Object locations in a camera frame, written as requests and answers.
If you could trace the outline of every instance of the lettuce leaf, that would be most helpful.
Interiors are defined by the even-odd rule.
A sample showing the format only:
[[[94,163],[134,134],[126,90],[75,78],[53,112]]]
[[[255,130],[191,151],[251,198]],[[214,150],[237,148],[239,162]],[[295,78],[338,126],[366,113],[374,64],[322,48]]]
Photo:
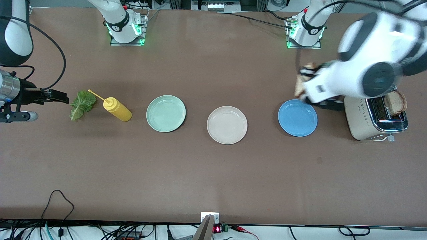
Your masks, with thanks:
[[[93,105],[97,101],[97,97],[88,91],[80,91],[77,93],[77,98],[70,105],[73,107],[71,110],[71,121],[76,121],[81,118],[85,112],[92,110]]]

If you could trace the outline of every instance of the light green plate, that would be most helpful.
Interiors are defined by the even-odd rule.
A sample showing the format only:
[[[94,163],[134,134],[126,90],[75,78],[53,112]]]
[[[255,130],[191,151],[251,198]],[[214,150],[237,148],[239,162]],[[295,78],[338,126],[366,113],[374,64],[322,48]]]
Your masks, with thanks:
[[[171,132],[184,122],[185,105],[181,99],[163,95],[154,99],[147,108],[148,124],[156,131]]]

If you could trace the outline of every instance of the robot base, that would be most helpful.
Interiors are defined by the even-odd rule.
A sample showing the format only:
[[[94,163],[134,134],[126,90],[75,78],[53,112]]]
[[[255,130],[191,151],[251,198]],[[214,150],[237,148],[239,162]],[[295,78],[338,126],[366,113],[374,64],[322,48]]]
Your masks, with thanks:
[[[140,32],[141,35],[137,36],[135,38],[135,40],[133,40],[132,42],[119,43],[110,34],[110,36],[111,36],[110,45],[111,46],[144,46],[145,36],[146,36],[146,32],[147,32],[148,14],[147,15],[141,15],[140,13],[136,13],[136,14],[138,17],[136,18],[135,31]]]
[[[285,22],[285,26],[291,26],[292,28],[295,27],[295,22],[294,21],[284,21]],[[313,46],[310,47],[304,47],[299,45],[298,43],[296,43],[292,38],[289,37],[289,35],[291,35],[291,32],[293,31],[293,29],[285,29],[285,33],[286,33],[286,48],[302,48],[302,49],[321,49],[321,44],[320,44],[320,38],[322,38],[322,35],[320,35],[320,38],[317,40],[316,44],[314,44]]]

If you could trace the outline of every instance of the blue plate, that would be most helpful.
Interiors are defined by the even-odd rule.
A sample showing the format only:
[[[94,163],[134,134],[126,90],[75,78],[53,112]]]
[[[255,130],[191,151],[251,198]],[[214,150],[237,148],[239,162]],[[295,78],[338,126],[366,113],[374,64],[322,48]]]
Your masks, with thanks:
[[[305,137],[317,127],[317,114],[314,108],[298,99],[282,104],[278,118],[283,130],[296,137]]]

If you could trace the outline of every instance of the white plate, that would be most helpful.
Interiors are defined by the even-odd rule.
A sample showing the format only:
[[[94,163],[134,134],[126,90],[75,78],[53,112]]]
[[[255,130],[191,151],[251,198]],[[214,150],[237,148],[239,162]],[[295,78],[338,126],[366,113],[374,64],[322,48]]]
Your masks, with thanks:
[[[245,115],[235,107],[219,107],[209,115],[209,135],[219,143],[234,144],[242,140],[247,130]]]

